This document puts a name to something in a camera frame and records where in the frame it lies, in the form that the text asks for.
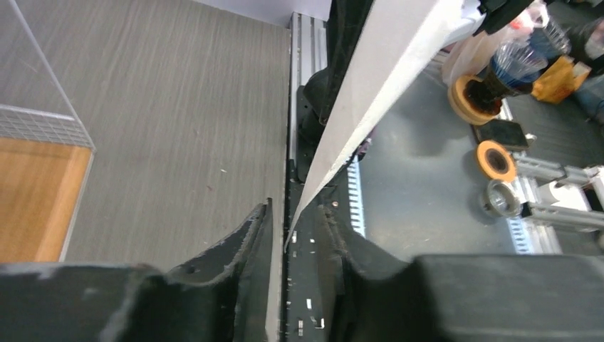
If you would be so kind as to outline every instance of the black phone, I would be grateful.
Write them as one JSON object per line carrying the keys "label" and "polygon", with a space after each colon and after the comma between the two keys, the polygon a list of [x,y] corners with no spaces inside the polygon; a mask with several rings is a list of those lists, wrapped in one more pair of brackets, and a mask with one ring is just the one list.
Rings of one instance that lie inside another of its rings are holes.
{"label": "black phone", "polygon": [[516,121],[494,119],[482,126],[472,126],[477,142],[494,140],[510,151],[524,151],[529,148],[522,126]]}

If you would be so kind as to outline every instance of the wooden board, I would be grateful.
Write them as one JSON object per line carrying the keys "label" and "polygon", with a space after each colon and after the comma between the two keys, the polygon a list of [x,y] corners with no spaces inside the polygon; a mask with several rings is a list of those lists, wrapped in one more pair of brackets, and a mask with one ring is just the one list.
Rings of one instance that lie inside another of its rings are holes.
{"label": "wooden board", "polygon": [[0,138],[0,262],[58,261],[90,154]]}

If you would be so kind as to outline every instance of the white cardboard panel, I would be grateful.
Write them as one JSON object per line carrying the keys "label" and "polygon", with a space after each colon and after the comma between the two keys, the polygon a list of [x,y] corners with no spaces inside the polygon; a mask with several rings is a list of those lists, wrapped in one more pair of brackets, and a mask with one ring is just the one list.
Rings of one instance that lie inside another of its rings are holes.
{"label": "white cardboard panel", "polygon": [[461,15],[462,2],[374,1],[308,173],[293,227],[302,209],[440,49],[451,31],[450,21]]}

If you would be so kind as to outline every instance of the gray table surface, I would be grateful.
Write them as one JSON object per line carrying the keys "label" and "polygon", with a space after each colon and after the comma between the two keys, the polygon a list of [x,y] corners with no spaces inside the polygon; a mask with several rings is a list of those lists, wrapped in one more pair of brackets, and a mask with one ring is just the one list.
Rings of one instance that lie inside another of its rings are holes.
{"label": "gray table surface", "polygon": [[479,205],[488,179],[476,146],[431,62],[377,125],[360,163],[367,238],[402,260],[514,253],[506,221]]}

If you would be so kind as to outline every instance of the wire mesh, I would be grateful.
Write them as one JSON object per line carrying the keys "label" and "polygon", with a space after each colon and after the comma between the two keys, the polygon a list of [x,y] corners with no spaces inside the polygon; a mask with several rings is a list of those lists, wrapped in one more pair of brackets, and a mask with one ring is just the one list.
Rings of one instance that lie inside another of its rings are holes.
{"label": "wire mesh", "polygon": [[85,128],[69,115],[0,105],[0,137],[93,148]]}

